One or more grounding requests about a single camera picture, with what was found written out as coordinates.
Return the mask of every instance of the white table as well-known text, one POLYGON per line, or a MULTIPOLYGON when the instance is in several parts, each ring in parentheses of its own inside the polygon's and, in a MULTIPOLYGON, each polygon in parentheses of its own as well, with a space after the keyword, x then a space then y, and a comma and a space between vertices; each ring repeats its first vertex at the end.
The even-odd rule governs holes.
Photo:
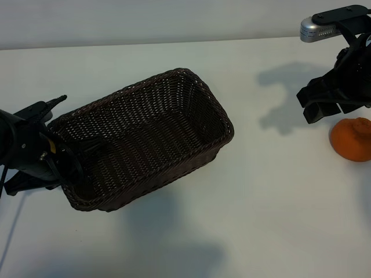
POLYGON ((371 164, 331 148, 359 109, 308 125, 296 93, 345 40, 299 38, 0 52, 0 109, 62 94, 54 115, 177 67, 197 73, 235 127, 215 161, 112 212, 61 190, 3 194, 0 277, 370 277, 371 164))

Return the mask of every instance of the woven texture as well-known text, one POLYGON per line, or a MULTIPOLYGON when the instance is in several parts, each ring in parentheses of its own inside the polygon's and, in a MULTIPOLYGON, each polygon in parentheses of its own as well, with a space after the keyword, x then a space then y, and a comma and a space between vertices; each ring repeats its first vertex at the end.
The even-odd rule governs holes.
POLYGON ((82 163, 85 182, 63 185, 82 211, 116 210, 212 161, 234 135, 209 87, 188 69, 128 86, 52 121, 66 143, 106 146, 82 163))

